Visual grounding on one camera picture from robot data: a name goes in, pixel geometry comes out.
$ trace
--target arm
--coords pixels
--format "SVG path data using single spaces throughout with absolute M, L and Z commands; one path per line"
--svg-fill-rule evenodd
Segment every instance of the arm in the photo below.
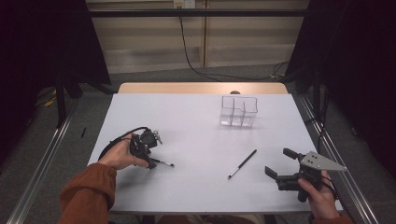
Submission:
M 61 192 L 58 223 L 107 223 L 115 198 L 116 170 L 95 163 L 75 176 Z
M 95 164 L 76 175 L 61 192 L 62 216 L 64 223 L 106 223 L 107 211 L 114 204 L 117 170 L 129 165 L 148 167 L 146 161 L 129 152 L 131 135 L 118 142 Z
M 331 183 L 326 178 L 327 172 L 322 171 L 322 176 L 324 176 L 322 181 L 330 186 Z M 327 187 L 321 186 L 315 189 L 311 183 L 302 178 L 298 180 L 298 183 L 309 193 L 308 201 L 314 215 L 314 224 L 353 224 L 349 216 L 338 213 L 332 191 Z

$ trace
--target white table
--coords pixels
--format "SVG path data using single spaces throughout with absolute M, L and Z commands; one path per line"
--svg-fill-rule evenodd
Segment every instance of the white table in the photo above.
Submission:
M 153 169 L 118 171 L 112 211 L 146 214 L 241 214 L 309 211 L 297 191 L 279 191 L 264 173 L 269 166 L 292 175 L 299 165 L 284 147 L 315 150 L 297 107 L 288 94 L 259 94 L 252 128 L 219 125 L 221 94 L 134 93 L 114 95 L 90 163 L 108 141 L 136 127 L 160 131 L 163 145 L 151 157 L 170 161 Z M 258 152 L 228 180 L 251 153 Z

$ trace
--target black curtain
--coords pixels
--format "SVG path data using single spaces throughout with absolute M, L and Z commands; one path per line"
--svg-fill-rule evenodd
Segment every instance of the black curtain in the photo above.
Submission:
M 316 79 L 373 155 L 396 177 L 396 2 L 311 0 L 286 80 L 299 92 Z
M 1 0 L 0 162 L 25 130 L 38 92 L 60 72 L 72 82 L 110 83 L 85 1 Z

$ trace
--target hand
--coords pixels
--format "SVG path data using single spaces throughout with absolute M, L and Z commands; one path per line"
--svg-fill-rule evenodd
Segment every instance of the hand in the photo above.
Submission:
M 326 171 L 321 172 L 322 176 L 328 177 Z M 332 184 L 326 178 L 322 178 L 322 181 L 329 186 Z M 332 219 L 340 217 L 335 208 L 334 197 L 332 191 L 326 186 L 320 186 L 319 189 L 315 189 L 311 183 L 307 180 L 300 178 L 298 180 L 299 185 L 309 193 L 308 201 L 311 207 L 312 214 L 318 219 Z
M 130 165 L 149 167 L 146 161 L 133 156 L 129 152 L 131 138 L 131 133 L 122 138 L 122 140 L 112 147 L 98 163 L 108 165 L 116 170 L 122 170 Z

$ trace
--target transparent organizer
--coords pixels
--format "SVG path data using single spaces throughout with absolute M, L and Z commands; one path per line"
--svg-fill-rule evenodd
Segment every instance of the transparent organizer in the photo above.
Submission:
M 257 112 L 257 98 L 255 97 L 223 96 L 220 124 L 251 127 Z

